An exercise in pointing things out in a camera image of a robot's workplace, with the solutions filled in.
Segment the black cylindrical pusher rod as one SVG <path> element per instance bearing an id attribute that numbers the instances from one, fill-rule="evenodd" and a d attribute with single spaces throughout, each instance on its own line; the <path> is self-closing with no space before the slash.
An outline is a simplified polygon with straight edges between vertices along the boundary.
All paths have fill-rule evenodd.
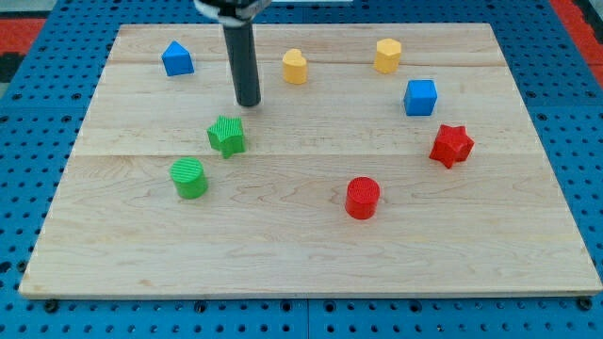
<path id="1" fill-rule="evenodd" d="M 253 23 L 223 28 L 230 69 L 239 105 L 253 107 L 261 102 L 255 54 Z"/>

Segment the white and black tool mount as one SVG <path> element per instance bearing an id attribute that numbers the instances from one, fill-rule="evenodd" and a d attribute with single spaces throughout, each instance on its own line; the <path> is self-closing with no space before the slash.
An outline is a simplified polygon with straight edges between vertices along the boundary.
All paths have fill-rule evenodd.
<path id="1" fill-rule="evenodd" d="M 271 5 L 271 0 L 193 0 L 195 8 L 223 25 L 244 25 Z"/>

